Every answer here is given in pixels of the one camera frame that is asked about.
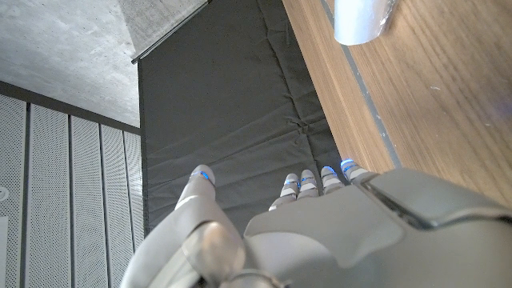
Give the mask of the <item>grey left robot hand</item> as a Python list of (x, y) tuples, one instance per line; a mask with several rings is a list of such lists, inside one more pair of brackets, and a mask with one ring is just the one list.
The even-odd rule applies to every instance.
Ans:
[(352, 159), (287, 175), (267, 212), (235, 229), (197, 166), (143, 240), (124, 287), (508, 287), (511, 211), (410, 169)]

